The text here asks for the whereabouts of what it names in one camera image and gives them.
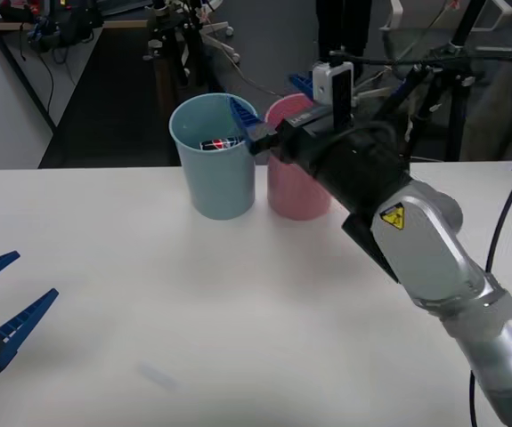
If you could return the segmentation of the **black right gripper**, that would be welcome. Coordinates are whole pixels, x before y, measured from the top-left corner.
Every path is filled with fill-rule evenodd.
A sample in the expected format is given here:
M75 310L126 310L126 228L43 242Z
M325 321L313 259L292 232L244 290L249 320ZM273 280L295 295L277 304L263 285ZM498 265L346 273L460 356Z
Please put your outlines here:
M314 101L313 80L290 74L289 82L307 99ZM353 119L336 125L333 108L314 103L281 121L276 131L236 98L229 99L234 123L248 152L257 156L278 148L283 163L296 164L311 176L355 176L354 155L343 143L354 130Z

